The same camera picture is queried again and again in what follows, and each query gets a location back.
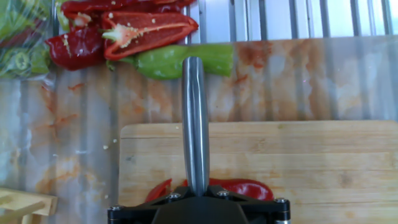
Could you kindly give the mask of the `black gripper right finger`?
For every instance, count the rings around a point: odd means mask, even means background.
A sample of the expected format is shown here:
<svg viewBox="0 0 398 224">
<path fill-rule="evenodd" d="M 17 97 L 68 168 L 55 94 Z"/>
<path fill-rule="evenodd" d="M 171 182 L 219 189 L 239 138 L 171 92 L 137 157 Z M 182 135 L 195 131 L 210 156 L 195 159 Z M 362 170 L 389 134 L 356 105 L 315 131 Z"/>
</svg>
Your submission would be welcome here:
<svg viewBox="0 0 398 224">
<path fill-rule="evenodd" d="M 219 185 L 209 186 L 206 196 L 214 199 L 210 212 L 215 223 L 290 223 L 290 201 L 276 198 L 263 201 L 228 191 Z"/>
</svg>

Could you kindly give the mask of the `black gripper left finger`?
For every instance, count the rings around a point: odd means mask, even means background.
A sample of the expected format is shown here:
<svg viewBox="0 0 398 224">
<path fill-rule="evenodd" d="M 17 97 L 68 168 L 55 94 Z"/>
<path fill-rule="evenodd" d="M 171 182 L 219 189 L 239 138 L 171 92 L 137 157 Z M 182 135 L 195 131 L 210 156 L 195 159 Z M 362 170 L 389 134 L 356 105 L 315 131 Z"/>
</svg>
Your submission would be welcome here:
<svg viewBox="0 0 398 224">
<path fill-rule="evenodd" d="M 179 186 L 168 192 L 163 185 L 152 189 L 146 202 L 135 207 L 114 205 L 108 208 L 108 224 L 193 223 L 194 204 L 188 204 L 190 198 L 198 195 L 198 189 L 190 185 Z"/>
</svg>

